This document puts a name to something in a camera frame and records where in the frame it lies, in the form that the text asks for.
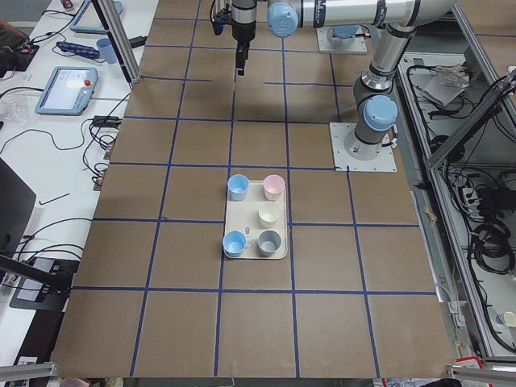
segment white table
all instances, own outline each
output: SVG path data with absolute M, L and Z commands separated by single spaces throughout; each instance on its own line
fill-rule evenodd
M 80 2 L 73 0 L 78 10 Z M 121 20 L 129 38 L 146 36 L 151 26 L 152 17 L 158 0 L 122 0 L 123 13 Z M 52 0 L 49 10 L 62 10 L 59 0 Z M 50 31 L 57 31 L 69 21 L 64 15 L 44 15 L 38 22 L 31 37 L 44 35 Z M 69 42 L 95 46 L 95 42 L 102 35 L 77 34 L 68 28 L 63 31 Z M 118 64 L 99 64 L 79 56 L 62 57 L 52 52 L 52 47 L 60 38 L 56 37 L 40 44 L 40 50 L 28 70 L 16 73 L 11 79 L 0 82 L 0 92 L 16 86 L 30 86 L 44 88 L 52 70 L 57 66 L 89 66 L 98 71 L 100 82 L 94 96 L 81 116 L 42 116 L 34 112 L 40 93 L 23 91 L 8 94 L 0 100 L 0 119 L 5 122 L 0 130 L 0 148 L 14 135 L 34 128 L 51 132 L 55 141 L 62 148 L 72 147 L 81 143 L 80 126 L 85 119 L 94 115 L 106 115 L 116 106 L 130 88 Z M 134 50 L 137 61 L 141 59 L 143 47 Z M 13 118 L 10 104 L 15 101 L 23 112 L 25 119 Z M 123 117 L 127 102 L 123 102 L 112 115 Z M 10 167 L 36 193 L 36 206 L 26 234 L 41 227 L 65 218 L 92 218 L 98 200 L 98 192 L 93 191 L 92 173 L 84 170 L 82 154 L 91 141 L 88 124 L 83 127 L 85 143 L 78 149 L 59 151 L 52 145 L 48 135 L 42 133 L 27 133 L 13 140 L 0 154 Z M 104 151 L 94 143 L 88 151 L 90 165 L 102 161 Z M 61 195 L 69 194 L 54 202 L 40 205 Z M 27 250 L 37 250 L 54 243 L 74 243 L 85 245 L 89 232 L 89 222 L 72 221 L 58 224 L 41 233 L 42 239 L 35 239 L 27 245 Z M 70 255 L 52 253 L 52 257 L 61 259 Z M 33 310 L 19 310 L 9 307 L 9 301 L 14 290 L 0 290 L 0 366 L 12 365 L 15 362 L 19 349 L 27 330 L 34 317 Z
M 80 2 L 76 0 L 74 3 L 76 4 L 76 10 L 78 10 Z M 150 30 L 152 17 L 156 10 L 158 0 L 122 0 L 121 3 L 123 4 L 123 12 L 120 15 L 120 19 L 126 30 L 127 37 L 130 39 L 140 35 L 146 36 Z M 63 10 L 63 7 L 59 0 L 52 0 L 48 9 Z M 32 32 L 31 38 L 44 35 L 50 31 L 58 31 L 69 22 L 69 20 L 70 17 L 67 15 L 45 14 L 41 17 L 41 20 Z M 105 35 L 76 33 L 70 31 L 68 28 L 66 28 L 62 34 L 66 36 L 68 42 L 90 47 L 96 47 L 95 44 L 97 40 L 106 37 Z M 16 73 L 11 79 L 2 81 L 2 83 L 0 83 L 0 90 L 15 86 L 30 86 L 43 89 L 52 74 L 52 70 L 59 65 L 96 68 L 100 82 L 95 89 L 93 98 L 120 99 L 131 91 L 118 63 L 97 63 L 94 60 L 86 59 L 81 56 L 64 57 L 54 53 L 52 48 L 56 45 L 56 42 L 62 39 L 61 36 L 57 35 L 52 39 L 39 43 L 40 49 L 36 53 L 27 71 Z M 133 52 L 139 63 L 144 53 L 144 47 L 135 48 Z

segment metal mounting plate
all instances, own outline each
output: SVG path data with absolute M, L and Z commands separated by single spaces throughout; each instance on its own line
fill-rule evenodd
M 335 46 L 330 40 L 328 40 L 328 30 L 331 27 L 320 27 L 317 28 L 317 43 L 320 52 L 333 52 L 336 54 L 356 54 L 365 55 L 368 53 L 368 49 L 365 46 L 364 38 L 353 38 L 346 39 L 346 42 Z M 358 33 L 362 33 L 362 28 L 358 29 Z
M 336 171 L 355 172 L 397 172 L 391 147 L 382 148 L 374 160 L 362 161 L 350 156 L 344 149 L 344 139 L 350 131 L 355 129 L 355 123 L 330 123 L 331 147 Z M 389 142 L 385 135 L 384 142 Z

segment cup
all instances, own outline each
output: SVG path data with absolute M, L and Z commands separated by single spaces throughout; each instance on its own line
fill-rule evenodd
M 105 59 L 107 63 L 116 63 L 116 54 L 114 53 L 111 41 L 107 38 L 97 40 L 97 48 L 100 52 L 100 57 Z
M 497 316 L 497 321 L 506 327 L 516 327 L 516 314 L 513 312 L 503 312 Z
M 280 218 L 280 213 L 280 207 L 272 202 L 263 203 L 258 209 L 260 223 L 265 228 L 274 227 L 277 220 Z
M 281 237 L 274 230 L 267 230 L 258 237 L 258 249 L 264 256 L 271 256 L 279 250 Z
M 285 190 L 285 180 L 278 175 L 268 175 L 264 180 L 265 197 L 268 200 L 276 201 Z
M 230 258 L 237 258 L 242 254 L 246 244 L 247 240 L 242 232 L 230 231 L 223 238 L 224 254 Z
M 230 199 L 241 202 L 245 199 L 249 191 L 249 179 L 244 175 L 233 175 L 227 181 Z

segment blue cup on desk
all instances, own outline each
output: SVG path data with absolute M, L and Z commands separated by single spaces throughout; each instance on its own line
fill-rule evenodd
M 240 231 L 230 231 L 224 235 L 223 247 L 224 254 L 230 258 L 237 258 L 245 250 L 247 240 Z
M 249 191 L 249 179 L 244 175 L 233 175 L 227 181 L 229 197 L 234 202 L 241 202 Z
M 97 40 L 97 48 L 100 52 L 100 57 L 105 59 L 107 63 L 116 63 L 116 54 L 114 53 L 111 41 L 107 38 Z

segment tray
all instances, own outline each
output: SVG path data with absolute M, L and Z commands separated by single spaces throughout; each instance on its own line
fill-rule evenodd
M 248 244 L 237 260 L 280 260 L 287 255 L 287 203 L 285 191 L 275 203 L 280 207 L 281 216 L 276 225 L 271 228 L 263 227 L 258 217 L 258 209 L 262 203 L 269 202 L 264 193 L 264 182 L 249 181 L 249 191 L 245 200 L 234 202 L 227 193 L 226 226 L 224 235 L 229 231 L 237 230 L 246 235 Z M 281 237 L 281 246 L 271 256 L 263 256 L 258 250 L 258 237 L 265 230 L 274 230 Z

